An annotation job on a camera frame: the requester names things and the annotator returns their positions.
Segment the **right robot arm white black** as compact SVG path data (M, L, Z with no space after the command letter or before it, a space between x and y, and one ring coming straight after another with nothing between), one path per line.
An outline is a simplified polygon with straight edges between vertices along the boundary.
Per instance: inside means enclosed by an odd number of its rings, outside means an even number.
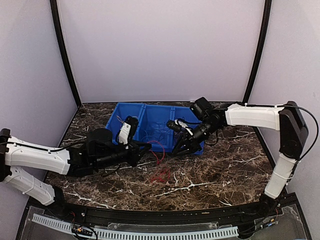
M285 105L247 105L227 103L213 107L206 98L197 99L190 110L199 120L193 129L187 129L172 149L173 155L193 154L202 149L201 143L226 126L266 128L280 133L279 157L267 183L263 196L255 205L255 213L266 217L275 208L273 200L281 194L290 181L309 135L306 122L294 101Z

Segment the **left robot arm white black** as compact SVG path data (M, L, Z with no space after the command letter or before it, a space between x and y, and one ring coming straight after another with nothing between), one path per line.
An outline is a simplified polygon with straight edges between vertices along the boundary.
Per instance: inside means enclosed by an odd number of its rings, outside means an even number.
M0 180L39 201L60 218L71 213L63 191L37 179L24 167L42 169L60 175L82 178L110 166L127 163L135 167L152 145L129 139L114 144L112 132L98 128L84 142L54 148L22 141L11 135L8 128L0 131Z

